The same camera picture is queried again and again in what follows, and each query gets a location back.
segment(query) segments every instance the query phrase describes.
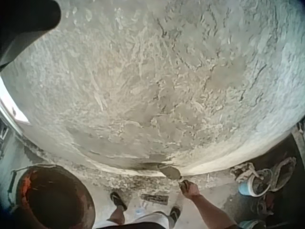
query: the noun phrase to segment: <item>person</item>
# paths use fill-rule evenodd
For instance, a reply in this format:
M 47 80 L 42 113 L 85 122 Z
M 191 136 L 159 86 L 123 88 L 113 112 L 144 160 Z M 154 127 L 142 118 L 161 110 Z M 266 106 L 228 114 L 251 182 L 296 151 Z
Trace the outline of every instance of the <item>person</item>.
M 236 222 L 224 211 L 217 208 L 200 194 L 199 188 L 195 183 L 184 180 L 180 185 L 180 189 L 182 194 L 195 204 L 209 229 L 239 228 Z M 169 215 L 158 211 L 140 217 L 131 224 L 125 224 L 124 211 L 127 210 L 127 206 L 116 192 L 112 192 L 110 198 L 115 204 L 116 210 L 106 222 L 97 225 L 96 229 L 173 229 L 181 214 L 178 207 L 173 207 Z

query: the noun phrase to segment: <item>shorts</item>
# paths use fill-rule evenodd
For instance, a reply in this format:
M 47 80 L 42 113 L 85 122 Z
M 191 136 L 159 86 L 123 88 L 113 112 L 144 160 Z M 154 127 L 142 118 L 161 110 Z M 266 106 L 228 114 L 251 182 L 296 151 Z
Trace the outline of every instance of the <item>shorts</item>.
M 157 223 L 159 225 L 161 225 L 162 227 L 164 227 L 165 229 L 173 229 L 174 228 L 174 220 L 165 215 L 163 212 L 157 211 L 157 212 L 153 212 L 149 215 L 145 215 L 142 216 L 138 219 L 136 219 L 133 223 L 148 223 L 148 222 L 152 222 L 152 223 Z M 111 222 L 111 221 L 103 221 L 98 223 L 97 225 L 94 226 L 94 228 L 106 228 L 106 227 L 110 227 L 110 226 L 118 226 L 117 223 Z

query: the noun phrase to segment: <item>hand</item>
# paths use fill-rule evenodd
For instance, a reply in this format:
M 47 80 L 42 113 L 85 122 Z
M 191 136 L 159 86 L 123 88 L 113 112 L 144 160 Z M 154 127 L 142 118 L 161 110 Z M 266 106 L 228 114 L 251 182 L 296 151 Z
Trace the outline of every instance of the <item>hand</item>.
M 192 200 L 194 197 L 200 196 L 198 186 L 191 181 L 184 180 L 183 182 L 179 183 L 179 187 L 182 194 L 190 200 Z

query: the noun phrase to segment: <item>trowel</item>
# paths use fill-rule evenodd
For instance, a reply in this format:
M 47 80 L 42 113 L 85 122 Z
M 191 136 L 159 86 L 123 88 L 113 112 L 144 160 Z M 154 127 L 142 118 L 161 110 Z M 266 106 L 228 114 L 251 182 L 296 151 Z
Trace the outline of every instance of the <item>trowel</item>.
M 164 164 L 159 164 L 158 169 L 170 180 L 177 180 L 180 188 L 184 187 L 186 190 L 188 189 L 189 181 L 182 180 L 183 178 L 178 169 L 176 169 L 170 165 L 164 165 Z

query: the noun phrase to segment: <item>curved concrete wall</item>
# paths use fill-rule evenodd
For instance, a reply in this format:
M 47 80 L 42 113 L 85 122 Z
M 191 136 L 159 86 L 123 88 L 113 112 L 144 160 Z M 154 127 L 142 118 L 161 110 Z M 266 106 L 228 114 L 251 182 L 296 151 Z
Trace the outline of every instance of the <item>curved concrete wall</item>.
M 305 114 L 297 0 L 60 5 L 59 26 L 2 72 L 45 157 L 200 174 L 263 154 Z

